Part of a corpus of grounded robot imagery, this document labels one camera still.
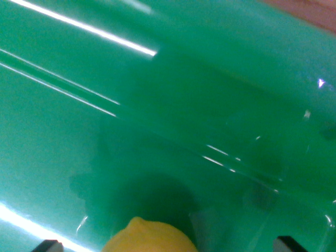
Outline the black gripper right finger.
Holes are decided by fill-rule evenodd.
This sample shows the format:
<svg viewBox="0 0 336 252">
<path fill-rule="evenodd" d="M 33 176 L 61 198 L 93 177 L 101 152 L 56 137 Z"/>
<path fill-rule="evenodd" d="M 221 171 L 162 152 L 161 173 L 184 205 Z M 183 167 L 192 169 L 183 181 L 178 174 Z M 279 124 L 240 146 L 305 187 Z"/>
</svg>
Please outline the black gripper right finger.
<svg viewBox="0 0 336 252">
<path fill-rule="evenodd" d="M 273 252 L 308 252 L 291 236 L 278 236 L 272 245 Z"/>
</svg>

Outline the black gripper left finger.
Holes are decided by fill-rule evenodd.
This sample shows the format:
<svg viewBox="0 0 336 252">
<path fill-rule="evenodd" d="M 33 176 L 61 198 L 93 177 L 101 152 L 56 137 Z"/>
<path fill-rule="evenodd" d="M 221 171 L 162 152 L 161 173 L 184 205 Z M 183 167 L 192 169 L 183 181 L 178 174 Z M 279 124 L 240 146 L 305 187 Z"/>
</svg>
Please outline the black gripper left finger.
<svg viewBox="0 0 336 252">
<path fill-rule="evenodd" d="M 64 246 L 58 240 L 45 239 L 32 252 L 64 252 Z"/>
</svg>

